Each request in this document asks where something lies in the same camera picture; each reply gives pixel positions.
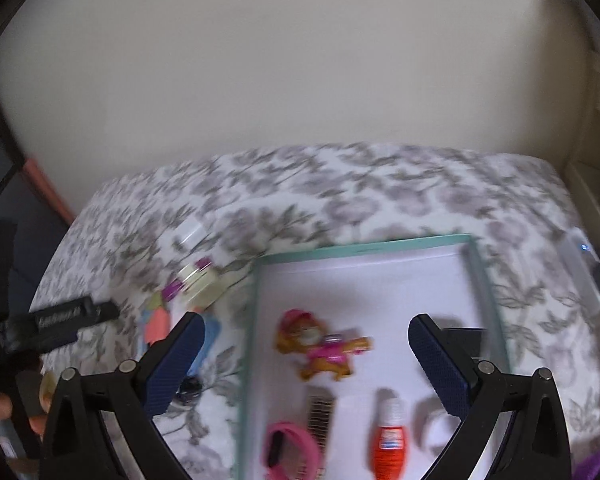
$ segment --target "red bottle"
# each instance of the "red bottle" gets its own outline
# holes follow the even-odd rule
[[[398,480],[404,472],[409,439],[402,425],[400,399],[380,405],[380,424],[373,440],[371,467],[376,480]]]

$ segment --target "pink smartwatch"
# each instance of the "pink smartwatch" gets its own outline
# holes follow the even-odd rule
[[[315,480],[322,464],[320,448],[305,428],[292,422],[277,422],[267,427],[262,455],[262,464],[268,471],[267,480],[288,480],[285,470],[280,465],[282,444],[285,438],[288,438],[300,450],[304,458],[304,475],[301,479]]]

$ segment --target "bottle label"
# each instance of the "bottle label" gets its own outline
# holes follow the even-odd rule
[[[382,430],[380,449],[402,449],[402,430]]]

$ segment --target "purple object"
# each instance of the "purple object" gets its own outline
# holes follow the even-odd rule
[[[208,256],[205,256],[204,258],[200,258],[198,261],[196,261],[196,267],[199,270],[202,270],[205,267],[208,267],[209,265],[213,265],[213,262],[211,261],[211,258],[209,258]]]
[[[580,462],[573,473],[573,480],[594,480],[600,472],[600,451]]]
[[[183,286],[184,283],[182,283],[178,278],[173,280],[162,290],[162,298],[164,299],[164,301],[171,301],[173,298],[175,298],[178,295],[178,293],[182,290]]]

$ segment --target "floral tablecloth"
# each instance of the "floral tablecloth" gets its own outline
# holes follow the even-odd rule
[[[196,216],[208,235],[193,251],[158,238]],[[581,307],[555,250],[579,223],[564,184],[522,155],[357,143],[253,150],[167,166],[105,184],[80,213],[38,288],[34,308],[91,294],[114,298],[116,322],[84,330],[45,367],[110,371],[135,357],[142,302],[183,262],[208,254],[233,283],[213,306],[222,331],[192,406],[155,418],[194,480],[235,472],[251,279],[263,254],[433,234],[471,233],[488,265],[514,371],[554,372],[574,460],[600,446],[600,320]],[[110,428],[135,471],[120,430]]]

